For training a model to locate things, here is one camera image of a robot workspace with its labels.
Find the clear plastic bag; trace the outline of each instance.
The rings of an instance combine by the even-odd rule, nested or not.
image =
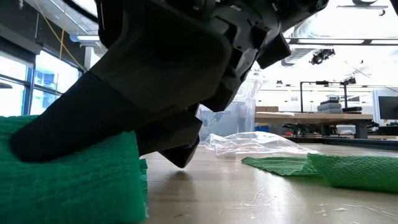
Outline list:
[[[201,142],[207,149],[216,151],[217,156],[233,157],[238,154],[307,154],[317,151],[265,132],[236,133],[221,137],[210,134]]]
[[[240,86],[234,100],[221,112],[213,112],[200,105],[197,118],[203,121],[199,132],[201,139],[209,134],[229,136],[230,134],[254,131],[254,115],[256,114],[256,93],[262,85],[262,80],[252,75]]]

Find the yellow cable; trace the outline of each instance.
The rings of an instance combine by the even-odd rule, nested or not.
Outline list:
[[[67,15],[66,13],[67,10],[67,5],[63,8],[63,19],[62,19],[62,35],[61,35],[61,44],[60,44],[60,60],[62,60],[62,49],[63,49],[63,34],[65,33],[65,17]],[[58,81],[60,79],[60,74],[58,72],[57,74],[57,84],[55,85],[55,94],[58,92]]]
[[[80,65],[79,62],[77,62],[77,60],[74,58],[74,56],[69,52],[69,50],[64,46],[64,44],[61,42],[61,39],[59,38],[59,36],[55,33],[54,29],[52,28],[50,22],[47,20],[47,18],[44,16],[44,13],[42,11],[42,9],[40,8],[39,4],[37,3],[37,0],[35,0],[36,6],[39,9],[41,15],[43,16],[45,22],[47,23],[47,25],[50,27],[52,33],[54,34],[54,36],[58,39],[58,41],[61,43],[61,46],[65,49],[65,51],[68,53],[68,55],[73,59],[73,61],[75,61],[75,63],[84,71],[87,72],[87,69],[85,69],[83,66]]]
[[[62,35],[61,35],[61,46],[60,46],[60,60],[62,59],[62,49],[63,49],[63,34],[65,33],[65,17],[67,13],[65,12],[67,10],[67,5],[65,5],[63,9],[63,19],[62,19]]]

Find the green netting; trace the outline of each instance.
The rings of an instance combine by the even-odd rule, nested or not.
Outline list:
[[[398,193],[398,158],[379,156],[268,157],[244,164],[281,175],[323,177],[332,187]]]
[[[45,164],[18,161],[11,134],[34,119],[0,117],[0,223],[131,223],[146,218],[146,163],[121,133]]]

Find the white ceiling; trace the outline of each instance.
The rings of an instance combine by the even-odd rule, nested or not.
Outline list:
[[[266,68],[261,73],[266,77],[267,85],[276,86],[277,80],[283,84],[298,85],[302,81],[340,82],[348,77],[355,77],[359,85],[397,86],[398,70],[397,47],[335,47],[336,55],[320,65],[312,65],[312,54],[301,58],[291,67],[280,63]]]
[[[97,35],[98,24],[92,22],[86,17],[74,11],[61,0],[24,0],[39,11],[39,7],[43,11],[46,18],[54,22],[59,27],[64,27],[65,31],[74,35]],[[81,2],[92,2],[94,0],[83,0]],[[85,4],[87,10],[92,11],[92,5]]]
[[[371,7],[354,7],[350,0],[330,0],[326,9],[300,26],[299,30],[305,30],[296,37],[304,34],[305,37],[335,39],[395,38],[398,37],[396,27],[398,16],[390,0],[377,0]]]

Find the table surface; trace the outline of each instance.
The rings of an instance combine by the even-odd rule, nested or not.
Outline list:
[[[294,116],[282,113],[256,113],[256,123],[344,123],[358,120],[372,120],[371,114],[320,114],[320,113],[294,113]]]
[[[283,135],[283,138],[291,138],[293,137],[292,135]],[[338,138],[338,137],[343,137],[343,138],[350,138],[353,139],[355,138],[354,134],[341,134],[340,136],[337,134],[331,134],[330,137],[333,138]],[[304,138],[323,138],[321,134],[306,134]],[[383,136],[383,135],[368,135],[368,139],[398,139],[398,136]]]
[[[325,154],[398,157],[357,147],[302,146]],[[184,170],[158,153],[146,158],[150,217],[145,223],[398,223],[398,195],[278,177],[242,164],[241,157],[217,158],[202,147]]]

